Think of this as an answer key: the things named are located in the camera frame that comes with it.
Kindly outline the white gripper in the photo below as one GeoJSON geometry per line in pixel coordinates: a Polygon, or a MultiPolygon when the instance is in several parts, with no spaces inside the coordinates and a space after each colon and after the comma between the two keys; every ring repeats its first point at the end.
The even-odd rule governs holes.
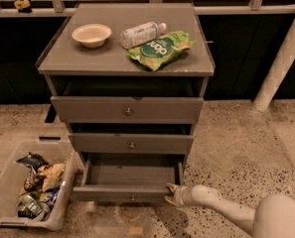
{"type": "Polygon", "coordinates": [[[170,204],[178,207],[191,206],[192,198],[191,198],[191,188],[189,186],[180,185],[174,183],[167,183],[166,187],[174,192],[173,196],[165,196],[165,200],[170,204]]]}

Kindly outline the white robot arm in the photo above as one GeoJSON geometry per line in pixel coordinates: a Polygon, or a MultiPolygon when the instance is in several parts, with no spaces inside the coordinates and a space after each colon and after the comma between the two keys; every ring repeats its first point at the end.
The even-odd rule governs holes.
{"type": "Polygon", "coordinates": [[[176,207],[204,206],[219,213],[252,238],[295,238],[295,199],[268,195],[255,209],[227,200],[212,187],[167,183],[172,195],[165,200],[176,207]]]}

